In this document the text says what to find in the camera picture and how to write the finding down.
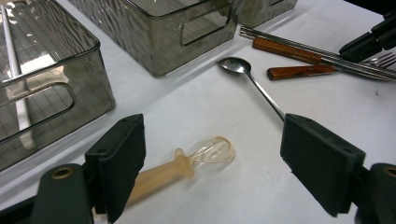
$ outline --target silver rod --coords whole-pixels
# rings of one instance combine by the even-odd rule
[[[9,72],[10,78],[17,77],[21,74],[21,68],[17,60],[17,54],[15,53],[14,41],[12,40],[9,23],[8,14],[4,5],[0,5],[1,14],[3,19],[4,35],[6,37],[7,55],[9,61]],[[18,124],[20,130],[24,130],[31,126],[29,120],[29,111],[27,109],[26,101],[21,99],[15,103],[17,107]],[[32,132],[26,132],[20,135],[20,139],[23,147],[27,149],[35,148],[35,140],[33,139]]]
[[[18,64],[17,55],[15,54],[14,43],[12,41],[11,32],[9,29],[8,15],[4,5],[0,5],[1,15],[3,19],[4,26],[4,36],[6,38],[7,54],[9,61],[9,72],[11,73],[11,78],[18,76],[21,73],[20,66]]]
[[[266,33],[256,31],[253,29],[249,29],[246,27],[241,27],[240,33],[242,36],[248,38],[254,38],[255,36],[259,36],[265,39],[269,39],[275,41],[279,44],[293,46],[298,49],[304,49],[307,51],[314,52],[321,56],[322,61],[327,64],[331,64],[334,67],[346,71],[349,73],[353,73],[356,75],[366,76],[366,77],[373,77],[376,79],[382,80],[396,80],[396,72],[391,71],[385,68],[372,66],[365,63],[351,63],[342,59],[339,55],[330,53],[328,51],[322,49],[316,49],[307,45],[303,45],[294,41],[290,41],[288,39],[284,39],[275,35],[268,35]]]

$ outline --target utensil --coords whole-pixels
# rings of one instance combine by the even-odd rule
[[[241,27],[240,35],[247,38],[252,38],[253,48],[255,49],[271,50],[273,53],[278,53],[285,57],[290,57],[312,64],[330,64],[336,69],[359,76],[387,81],[396,80],[395,71],[390,71],[378,66],[371,66],[370,64],[351,63],[343,60],[337,54],[293,42],[275,35],[268,35],[263,32],[248,29],[246,27]]]
[[[12,40],[12,35],[9,29],[7,11],[4,5],[0,5],[0,8],[1,8],[1,14],[3,20],[4,34],[6,37],[9,71],[11,74],[10,78],[14,78],[21,74],[21,69],[17,60],[17,56],[15,53],[14,44]],[[20,130],[22,131],[31,126],[31,122],[29,119],[29,111],[27,109],[26,101],[24,99],[17,101],[15,105],[17,107],[18,124]],[[20,139],[23,147],[25,147],[26,149],[35,148],[35,141],[33,139],[32,132],[28,131],[22,133],[20,135]]]
[[[378,58],[364,61],[370,65],[388,68],[396,63],[396,55],[387,53]],[[329,75],[334,72],[339,72],[334,66],[329,64],[308,65],[308,66],[291,66],[291,67],[272,67],[267,70],[267,76],[270,80],[281,80],[297,77],[316,77]]]
[[[283,113],[274,100],[268,95],[268,93],[260,86],[260,84],[254,79],[253,75],[251,75],[250,70],[251,66],[250,63],[235,57],[224,58],[218,61],[218,65],[228,71],[232,71],[235,73],[241,73],[247,75],[256,88],[262,93],[262,96],[268,101],[271,107],[275,110],[275,112],[279,115],[282,121],[285,121],[285,113]]]
[[[183,149],[178,148],[173,161],[139,173],[127,205],[148,197],[182,177],[193,178],[195,164],[231,162],[234,156],[231,142],[224,137],[204,141],[189,157],[185,156]]]

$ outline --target gray plastic container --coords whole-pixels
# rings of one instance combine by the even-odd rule
[[[69,0],[155,77],[233,38],[243,0]]]
[[[8,15],[13,15],[9,25],[22,74],[10,75],[0,21],[0,171],[115,106],[99,40],[56,1],[15,3]],[[23,115],[20,102],[26,104]],[[20,126],[23,116],[31,122],[26,128]],[[48,156],[40,160],[56,153],[40,153]],[[14,176],[39,163],[23,162],[10,167]]]
[[[257,27],[295,7],[297,0],[245,0],[239,23]]]

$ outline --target tan handle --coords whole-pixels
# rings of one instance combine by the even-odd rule
[[[278,54],[284,57],[296,59],[305,63],[318,64],[321,62],[320,55],[304,50],[297,49],[295,47],[276,43],[272,40],[268,40],[259,36],[256,36],[253,40],[253,48],[265,50],[274,54]]]
[[[181,177],[192,178],[194,171],[191,162],[184,155],[182,149],[175,151],[175,159],[164,165],[139,173],[132,190],[131,196],[126,205],[130,205],[146,198],[153,192],[161,189]]]
[[[336,72],[331,65],[312,65],[312,66],[294,66],[294,67],[274,67],[267,70],[267,76],[270,80],[281,80],[296,77],[315,77],[329,75]]]

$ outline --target white table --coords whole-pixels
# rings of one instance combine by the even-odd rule
[[[87,151],[116,121],[143,113],[147,157],[143,170],[173,159],[181,147],[227,137],[236,157],[227,167],[204,165],[183,179],[127,208],[117,223],[353,223],[328,215],[279,155],[283,123],[244,76],[225,73],[215,61],[246,59],[252,74],[285,112],[315,120],[367,153],[364,166],[396,164],[396,86],[337,73],[270,81],[269,67],[303,65],[256,50],[239,36],[172,72],[155,78],[66,0],[58,0],[101,40],[101,51],[117,101],[110,113],[46,150],[62,151],[14,181],[0,185],[0,209],[35,195],[50,167],[83,163]],[[331,52],[368,32],[383,19],[342,0],[299,0],[294,10],[257,28]]]

